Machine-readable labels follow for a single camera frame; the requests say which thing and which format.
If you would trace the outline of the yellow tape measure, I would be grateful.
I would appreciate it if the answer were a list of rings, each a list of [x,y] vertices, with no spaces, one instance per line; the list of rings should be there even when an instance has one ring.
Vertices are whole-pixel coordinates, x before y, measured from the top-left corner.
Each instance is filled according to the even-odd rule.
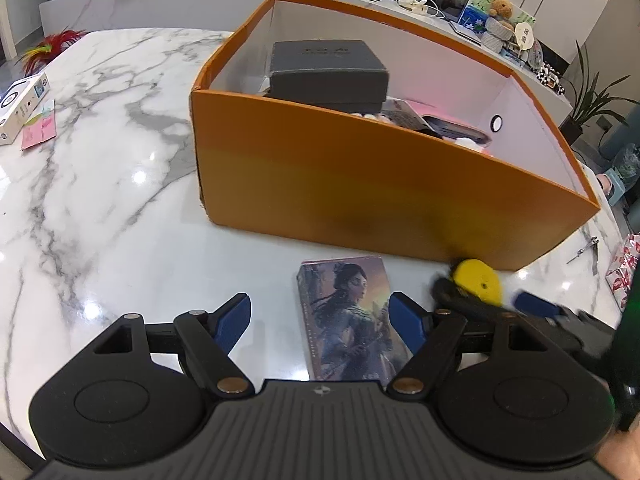
[[[486,304],[502,305],[502,287],[498,273],[483,261],[465,259],[451,270],[451,279]]]

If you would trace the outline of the illustrated card box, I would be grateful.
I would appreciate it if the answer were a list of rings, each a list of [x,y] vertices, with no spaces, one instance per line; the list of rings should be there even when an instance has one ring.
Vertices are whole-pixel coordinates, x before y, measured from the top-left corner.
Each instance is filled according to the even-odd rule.
[[[297,286],[315,380],[386,386],[411,358],[390,324],[380,257],[306,261]]]

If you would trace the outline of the dark grey gift box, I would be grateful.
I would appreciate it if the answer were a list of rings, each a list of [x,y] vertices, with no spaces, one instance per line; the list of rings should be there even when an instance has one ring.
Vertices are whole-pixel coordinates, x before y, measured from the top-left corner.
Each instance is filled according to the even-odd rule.
[[[270,98],[338,110],[378,114],[390,74],[362,40],[276,42],[271,51]]]

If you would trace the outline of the red white gift wrap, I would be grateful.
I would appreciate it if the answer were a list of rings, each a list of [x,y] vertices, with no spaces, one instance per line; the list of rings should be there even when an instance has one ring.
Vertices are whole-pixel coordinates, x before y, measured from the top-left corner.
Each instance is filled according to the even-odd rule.
[[[605,281],[621,311],[625,310],[628,294],[631,290],[634,271],[639,262],[640,240],[638,234],[629,234],[614,252],[614,256],[605,274]]]

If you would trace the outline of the metal nail clipper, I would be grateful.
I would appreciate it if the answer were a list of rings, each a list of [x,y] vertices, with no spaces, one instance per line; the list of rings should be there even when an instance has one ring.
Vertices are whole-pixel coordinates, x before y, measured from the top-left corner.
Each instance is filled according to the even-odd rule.
[[[573,261],[577,260],[586,252],[590,252],[590,254],[592,255],[591,272],[593,275],[597,275],[599,264],[599,239],[596,236],[591,237],[584,247],[578,249],[576,254],[567,261],[567,264],[570,264]]]

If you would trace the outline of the large orange storage box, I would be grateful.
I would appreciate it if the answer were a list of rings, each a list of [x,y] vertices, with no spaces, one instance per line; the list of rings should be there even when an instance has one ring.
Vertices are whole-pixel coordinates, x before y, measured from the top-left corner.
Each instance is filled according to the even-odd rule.
[[[360,39],[390,94],[502,125],[484,153],[368,118],[262,96],[273,45]],[[498,270],[527,266],[600,208],[582,166],[520,75],[437,30],[336,0],[265,0],[190,94],[211,222],[367,252]]]

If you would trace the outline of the green potted plant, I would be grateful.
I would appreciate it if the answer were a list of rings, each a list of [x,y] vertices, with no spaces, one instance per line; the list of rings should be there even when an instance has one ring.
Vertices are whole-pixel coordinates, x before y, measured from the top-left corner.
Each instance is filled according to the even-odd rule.
[[[563,88],[570,88],[574,98],[572,111],[564,119],[560,127],[563,138],[568,145],[572,145],[584,133],[584,127],[587,122],[593,118],[600,116],[611,117],[623,125],[626,125],[627,119],[612,109],[615,102],[626,102],[638,105],[636,99],[625,98],[624,96],[616,96],[613,89],[625,82],[629,75],[615,79],[598,89],[600,73],[591,73],[590,59],[586,47],[576,44],[578,68],[579,68],[579,84],[562,76],[559,85]]]

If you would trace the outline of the pink sticky note pack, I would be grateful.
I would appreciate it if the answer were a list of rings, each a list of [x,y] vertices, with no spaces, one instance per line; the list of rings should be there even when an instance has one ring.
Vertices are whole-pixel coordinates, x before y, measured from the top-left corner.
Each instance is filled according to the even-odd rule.
[[[55,100],[43,101],[25,122],[21,133],[23,151],[54,139],[56,137]]]

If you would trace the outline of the small teddy bear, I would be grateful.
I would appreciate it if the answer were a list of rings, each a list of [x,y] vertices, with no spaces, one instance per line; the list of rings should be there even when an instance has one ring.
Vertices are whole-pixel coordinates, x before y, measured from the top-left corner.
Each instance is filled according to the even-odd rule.
[[[512,18],[513,6],[509,0],[491,0],[488,15],[494,20],[510,21]]]

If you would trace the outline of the white power strip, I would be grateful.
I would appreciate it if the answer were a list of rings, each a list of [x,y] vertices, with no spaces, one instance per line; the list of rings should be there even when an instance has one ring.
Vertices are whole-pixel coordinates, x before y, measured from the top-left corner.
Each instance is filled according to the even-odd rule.
[[[401,8],[415,14],[437,15],[439,7],[433,0],[396,0]]]

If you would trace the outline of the white product box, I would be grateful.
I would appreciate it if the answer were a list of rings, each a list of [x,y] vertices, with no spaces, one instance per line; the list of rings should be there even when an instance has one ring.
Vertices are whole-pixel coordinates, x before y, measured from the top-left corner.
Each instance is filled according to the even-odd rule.
[[[10,84],[1,97],[0,145],[10,145],[49,91],[49,78],[44,70]]]

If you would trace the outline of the red feather toy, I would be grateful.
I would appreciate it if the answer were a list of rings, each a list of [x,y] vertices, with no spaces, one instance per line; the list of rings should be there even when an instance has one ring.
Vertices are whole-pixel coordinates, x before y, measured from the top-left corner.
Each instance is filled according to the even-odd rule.
[[[35,47],[28,49],[20,58],[23,75],[30,77],[46,67],[72,44],[76,44],[87,33],[84,30],[65,29],[58,34],[45,36]]]

